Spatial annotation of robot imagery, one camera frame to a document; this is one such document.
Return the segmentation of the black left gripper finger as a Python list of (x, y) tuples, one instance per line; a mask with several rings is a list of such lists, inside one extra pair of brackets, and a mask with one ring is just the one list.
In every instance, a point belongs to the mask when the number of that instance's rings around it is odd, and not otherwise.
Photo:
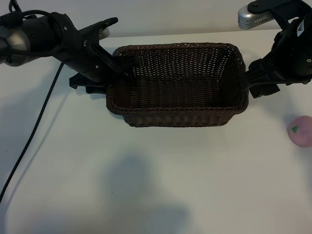
[(86, 86), (86, 93), (88, 94), (106, 94), (107, 86)]
[(121, 80), (127, 84), (135, 84), (136, 83), (136, 77), (135, 77), (132, 70), (125, 71), (121, 77)]

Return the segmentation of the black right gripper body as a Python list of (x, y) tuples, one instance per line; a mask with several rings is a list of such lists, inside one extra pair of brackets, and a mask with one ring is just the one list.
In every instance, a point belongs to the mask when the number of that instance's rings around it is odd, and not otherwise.
[(300, 35), (279, 32), (274, 38), (271, 51), (253, 61), (240, 77), (244, 90), (258, 88), (267, 91), (277, 84), (308, 83), (312, 79), (312, 33), (305, 30)]

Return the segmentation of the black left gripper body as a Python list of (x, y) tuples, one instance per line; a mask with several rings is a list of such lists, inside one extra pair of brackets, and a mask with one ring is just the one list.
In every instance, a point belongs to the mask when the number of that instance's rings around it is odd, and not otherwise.
[(107, 86), (121, 79), (125, 71), (140, 65), (138, 56), (113, 56), (103, 49), (99, 41), (109, 35), (108, 27), (114, 22), (98, 22), (79, 30), (82, 36), (79, 49), (68, 48), (57, 59), (77, 74), (69, 78), (69, 86)]

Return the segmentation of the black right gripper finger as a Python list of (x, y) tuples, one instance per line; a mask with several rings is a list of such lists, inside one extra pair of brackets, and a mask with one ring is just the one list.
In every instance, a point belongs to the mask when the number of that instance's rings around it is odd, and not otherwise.
[(261, 87), (251, 87), (250, 93), (253, 96), (253, 98), (259, 98), (263, 96), (263, 89)]
[(279, 92), (280, 89), (276, 84), (268, 84), (268, 85), (264, 85), (263, 87), (263, 95), (264, 96), (269, 96), (272, 95), (274, 93)]

